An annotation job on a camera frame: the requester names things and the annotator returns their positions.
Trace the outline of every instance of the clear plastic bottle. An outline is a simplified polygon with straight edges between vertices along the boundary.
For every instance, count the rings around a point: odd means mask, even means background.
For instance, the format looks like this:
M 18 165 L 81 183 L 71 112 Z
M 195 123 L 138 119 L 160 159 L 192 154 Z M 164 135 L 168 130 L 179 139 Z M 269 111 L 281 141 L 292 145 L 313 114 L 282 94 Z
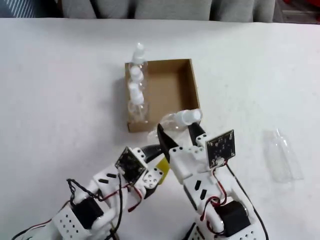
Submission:
M 149 106 L 145 102 L 142 91 L 138 84 L 134 82 L 129 83 L 128 88 L 130 92 L 130 101 L 128 102 L 129 122 L 147 123 Z
M 264 133 L 264 155 L 266 165 L 275 182 L 290 183 L 304 178 L 288 138 L 278 128 Z
M 144 76 L 148 73 L 148 62 L 145 58 L 145 46 L 141 44 L 140 42 L 137 43 L 132 60 L 129 63 L 129 69 L 131 69 L 133 66 L 137 66 L 141 69 Z
M 200 109 L 182 110 L 176 113 L 170 113 L 164 116 L 160 124 L 164 131 L 174 140 L 183 133 L 189 125 L 200 122 L 202 119 L 202 111 Z M 148 133 L 148 141 L 155 142 L 158 138 L 157 127 Z
M 145 92 L 147 88 L 147 82 L 145 80 L 144 74 L 138 66 L 133 66 L 130 68 L 130 80 L 128 84 L 135 83 L 138 84 L 139 89 Z

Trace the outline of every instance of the white table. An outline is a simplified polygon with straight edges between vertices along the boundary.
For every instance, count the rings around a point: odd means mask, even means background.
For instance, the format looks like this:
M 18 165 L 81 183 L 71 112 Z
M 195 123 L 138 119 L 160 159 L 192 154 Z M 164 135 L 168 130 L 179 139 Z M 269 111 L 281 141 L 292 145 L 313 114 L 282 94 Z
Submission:
M 0 20 L 0 238 L 54 216 L 125 146 L 124 62 L 191 58 L 202 126 L 235 129 L 230 166 L 271 240 L 320 238 L 320 26 L 167 20 Z M 280 128 L 305 179 L 274 183 L 263 131 Z M 195 213 L 170 173 L 119 229 L 121 240 L 178 240 Z

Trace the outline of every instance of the open cardboard box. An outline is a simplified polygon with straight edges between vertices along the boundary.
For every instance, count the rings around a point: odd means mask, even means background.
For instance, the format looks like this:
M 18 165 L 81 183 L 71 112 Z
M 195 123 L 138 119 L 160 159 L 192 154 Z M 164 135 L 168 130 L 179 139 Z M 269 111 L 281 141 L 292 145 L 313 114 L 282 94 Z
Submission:
M 129 101 L 130 73 L 125 64 L 126 98 Z M 147 93 L 148 123 L 130 123 L 131 133 L 151 131 L 169 113 L 200 108 L 191 59 L 148 61 Z

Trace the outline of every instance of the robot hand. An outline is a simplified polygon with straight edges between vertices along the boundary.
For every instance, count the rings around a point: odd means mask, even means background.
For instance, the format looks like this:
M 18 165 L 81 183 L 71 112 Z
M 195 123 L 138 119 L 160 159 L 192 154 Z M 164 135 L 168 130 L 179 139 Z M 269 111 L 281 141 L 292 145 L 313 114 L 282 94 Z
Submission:
M 179 146 L 162 126 L 161 149 L 194 210 L 199 214 L 185 240 L 268 240 L 266 229 L 228 166 L 236 155 L 234 131 L 218 137 L 198 123 L 188 126 L 192 146 Z
M 32 240 L 117 239 L 123 211 L 133 211 L 143 199 L 151 196 L 164 176 L 159 168 L 148 167 L 161 153 L 159 145 L 126 147 L 118 161 L 94 175 L 87 187 L 67 179 L 70 200 L 51 220 L 25 230 L 21 236 L 41 228 Z M 136 198 L 135 205 L 128 206 L 129 196 Z M 112 221 L 116 219 L 117 225 L 112 228 Z

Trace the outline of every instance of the bottle cap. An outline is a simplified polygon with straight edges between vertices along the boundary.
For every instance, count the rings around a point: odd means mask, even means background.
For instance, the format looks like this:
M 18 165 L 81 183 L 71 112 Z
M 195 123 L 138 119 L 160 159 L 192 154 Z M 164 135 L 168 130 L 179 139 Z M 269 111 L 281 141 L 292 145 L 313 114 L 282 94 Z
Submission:
M 188 126 L 202 119 L 202 111 L 200 109 L 183 110 L 176 113 L 174 119 L 178 126 Z
M 132 62 L 134 64 L 143 64 L 145 61 L 145 46 L 138 42 L 132 56 Z
M 130 100 L 134 105 L 141 105 L 144 103 L 145 98 L 139 89 L 139 85 L 137 83 L 131 82 L 128 84 L 129 92 L 130 92 Z
M 130 76 L 132 81 L 135 83 L 140 83 L 144 80 L 144 74 L 138 66 L 133 66 L 130 68 Z

